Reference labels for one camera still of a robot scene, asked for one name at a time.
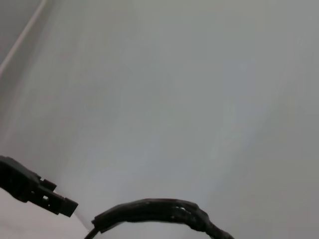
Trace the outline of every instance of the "white backdrop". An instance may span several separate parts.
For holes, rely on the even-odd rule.
[[[87,227],[172,197],[236,239],[316,238],[318,7],[56,1],[0,81],[0,152],[56,182]],[[161,224],[106,235],[205,238]]]

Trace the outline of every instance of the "gray wall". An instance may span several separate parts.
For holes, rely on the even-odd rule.
[[[1,79],[1,154],[56,182],[88,227],[115,204],[173,197],[236,239],[317,237],[319,2],[55,3]],[[107,234],[150,237],[205,235]]]
[[[0,1],[0,64],[40,2],[41,0]]]

